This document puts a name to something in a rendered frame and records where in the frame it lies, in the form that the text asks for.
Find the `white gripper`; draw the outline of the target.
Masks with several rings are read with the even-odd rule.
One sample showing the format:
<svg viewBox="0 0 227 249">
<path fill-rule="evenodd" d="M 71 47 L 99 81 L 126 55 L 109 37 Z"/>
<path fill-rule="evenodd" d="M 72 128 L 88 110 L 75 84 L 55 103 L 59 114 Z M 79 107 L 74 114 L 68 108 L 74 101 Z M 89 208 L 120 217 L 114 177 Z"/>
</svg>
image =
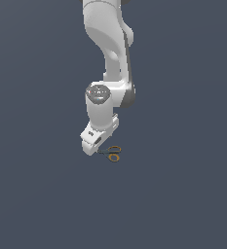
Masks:
<svg viewBox="0 0 227 249">
<path fill-rule="evenodd" d="M 119 125 L 119 119 L 117 114 L 113 115 L 112 121 L 112 126 L 103 131 L 93 129 L 91 124 L 87 124 L 85 130 L 81 133 L 80 137 L 82 138 L 83 151 L 88 156 L 91 156 L 93 153 L 96 153 L 100 145 L 112 136 L 114 130 Z"/>
</svg>

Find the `orange handled scissors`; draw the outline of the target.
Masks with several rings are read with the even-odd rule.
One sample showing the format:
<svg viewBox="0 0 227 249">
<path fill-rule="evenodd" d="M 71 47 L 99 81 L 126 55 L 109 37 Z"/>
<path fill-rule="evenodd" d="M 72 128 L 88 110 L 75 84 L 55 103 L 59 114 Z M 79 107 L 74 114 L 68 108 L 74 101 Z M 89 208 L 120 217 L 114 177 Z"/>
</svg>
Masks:
<svg viewBox="0 0 227 249">
<path fill-rule="evenodd" d="M 111 146 L 105 150 L 98 150 L 99 154 L 105 155 L 111 162 L 117 162 L 120 159 L 119 154 L 122 149 L 119 146 Z"/>
</svg>

